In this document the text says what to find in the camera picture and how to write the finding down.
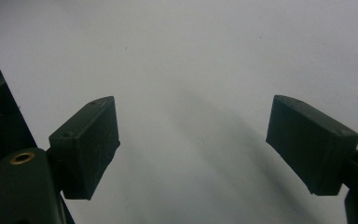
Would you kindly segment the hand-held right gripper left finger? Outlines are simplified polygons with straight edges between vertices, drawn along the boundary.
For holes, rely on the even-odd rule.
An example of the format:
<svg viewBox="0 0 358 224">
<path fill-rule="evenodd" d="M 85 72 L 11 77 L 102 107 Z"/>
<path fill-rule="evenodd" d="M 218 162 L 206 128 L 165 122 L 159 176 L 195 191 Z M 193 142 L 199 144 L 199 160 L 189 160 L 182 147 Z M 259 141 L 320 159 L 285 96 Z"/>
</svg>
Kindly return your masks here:
<svg viewBox="0 0 358 224">
<path fill-rule="evenodd" d="M 120 146 L 115 98 L 87 103 L 49 137 L 48 155 L 58 166 L 67 199 L 89 200 Z"/>
</svg>

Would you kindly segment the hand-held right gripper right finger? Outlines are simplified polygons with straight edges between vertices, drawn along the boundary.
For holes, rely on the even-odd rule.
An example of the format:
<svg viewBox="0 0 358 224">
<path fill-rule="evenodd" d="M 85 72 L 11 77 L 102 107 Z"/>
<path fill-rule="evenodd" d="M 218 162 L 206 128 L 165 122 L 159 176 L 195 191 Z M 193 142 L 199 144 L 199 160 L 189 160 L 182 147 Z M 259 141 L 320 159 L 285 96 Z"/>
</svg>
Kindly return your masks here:
<svg viewBox="0 0 358 224">
<path fill-rule="evenodd" d="M 341 168 L 355 152 L 358 133 L 292 97 L 273 98 L 266 142 L 318 196 L 339 193 Z"/>
</svg>

